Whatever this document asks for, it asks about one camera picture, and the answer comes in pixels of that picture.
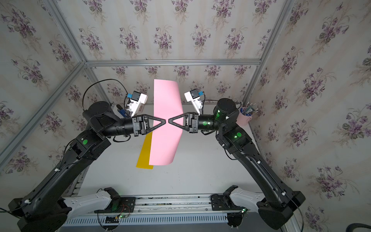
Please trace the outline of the pink rectangular paper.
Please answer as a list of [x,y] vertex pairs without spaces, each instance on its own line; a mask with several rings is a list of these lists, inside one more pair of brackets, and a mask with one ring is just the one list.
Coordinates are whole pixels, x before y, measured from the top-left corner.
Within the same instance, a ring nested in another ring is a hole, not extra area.
[[173,162],[183,130],[171,125],[168,119],[183,114],[178,83],[169,80],[154,80],[153,116],[164,119],[166,124],[152,134],[149,164],[169,165]]

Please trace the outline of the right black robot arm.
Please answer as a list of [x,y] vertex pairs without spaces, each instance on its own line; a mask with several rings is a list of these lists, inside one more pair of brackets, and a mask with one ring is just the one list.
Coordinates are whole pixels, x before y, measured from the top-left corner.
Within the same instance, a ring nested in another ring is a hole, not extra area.
[[256,203],[258,213],[272,229],[286,224],[306,200],[301,191],[293,191],[267,164],[247,132],[237,124],[240,110],[233,100],[218,100],[213,114],[187,112],[168,122],[190,133],[215,131],[215,138],[232,160],[239,161],[263,193]]

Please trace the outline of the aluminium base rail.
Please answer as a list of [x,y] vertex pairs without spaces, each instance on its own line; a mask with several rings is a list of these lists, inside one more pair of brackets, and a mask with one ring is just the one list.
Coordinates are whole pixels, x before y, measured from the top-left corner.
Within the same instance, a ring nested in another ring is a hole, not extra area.
[[[118,217],[127,217],[132,214],[175,214],[175,213],[202,213],[214,212],[211,206],[212,194],[181,194],[181,195],[138,195],[138,196],[112,196],[105,190],[87,196],[65,197],[59,200],[61,206],[70,207],[68,219],[73,219],[95,210],[105,209],[112,200],[121,197],[135,197],[133,213],[112,213]],[[237,188],[232,193],[220,194],[228,196],[236,206],[247,208],[247,212],[257,212],[258,202],[263,201],[262,193],[255,193]]]

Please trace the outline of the pens in cup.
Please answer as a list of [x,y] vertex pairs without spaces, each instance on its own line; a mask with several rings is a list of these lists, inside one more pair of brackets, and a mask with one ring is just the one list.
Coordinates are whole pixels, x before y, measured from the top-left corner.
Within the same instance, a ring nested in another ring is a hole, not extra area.
[[256,103],[248,102],[248,104],[243,105],[239,111],[243,116],[252,116],[257,111]]

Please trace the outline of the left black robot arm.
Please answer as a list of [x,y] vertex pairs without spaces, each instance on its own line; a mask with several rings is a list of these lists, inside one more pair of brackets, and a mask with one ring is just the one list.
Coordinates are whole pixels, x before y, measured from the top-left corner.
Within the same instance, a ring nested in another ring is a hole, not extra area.
[[111,145],[112,136],[139,136],[165,125],[166,120],[151,115],[119,118],[108,102],[98,101],[84,110],[87,127],[66,146],[62,160],[28,195],[13,199],[8,207],[19,218],[22,232],[54,232],[66,221],[94,210],[106,209],[119,199],[113,188],[103,196],[88,197],[79,203],[63,198],[65,190]]

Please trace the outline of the yellow rectangular paper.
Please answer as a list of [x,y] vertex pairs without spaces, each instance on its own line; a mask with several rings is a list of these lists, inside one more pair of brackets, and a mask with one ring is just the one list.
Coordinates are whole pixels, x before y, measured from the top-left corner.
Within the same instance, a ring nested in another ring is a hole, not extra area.
[[136,168],[152,170],[153,166],[149,164],[151,151],[152,133],[146,135]]

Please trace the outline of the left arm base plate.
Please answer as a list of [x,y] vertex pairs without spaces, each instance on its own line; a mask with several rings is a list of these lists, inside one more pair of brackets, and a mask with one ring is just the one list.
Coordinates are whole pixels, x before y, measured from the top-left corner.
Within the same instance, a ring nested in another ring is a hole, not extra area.
[[111,203],[103,210],[95,210],[94,213],[133,213],[135,207],[135,197],[121,197],[120,199],[114,199]]

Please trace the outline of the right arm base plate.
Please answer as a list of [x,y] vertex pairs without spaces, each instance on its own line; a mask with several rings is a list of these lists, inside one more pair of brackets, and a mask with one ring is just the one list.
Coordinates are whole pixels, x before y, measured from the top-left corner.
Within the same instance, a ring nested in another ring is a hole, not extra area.
[[236,206],[228,196],[213,194],[210,196],[213,211],[239,211],[247,212],[247,208]]

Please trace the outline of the pink pen cup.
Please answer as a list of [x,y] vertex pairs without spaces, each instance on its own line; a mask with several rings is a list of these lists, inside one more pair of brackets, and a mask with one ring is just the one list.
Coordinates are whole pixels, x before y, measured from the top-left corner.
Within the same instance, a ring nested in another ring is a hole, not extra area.
[[249,122],[252,120],[252,114],[242,114],[240,113],[237,117],[237,121],[236,123],[240,126],[240,127],[243,127],[243,126],[246,126],[249,124]]

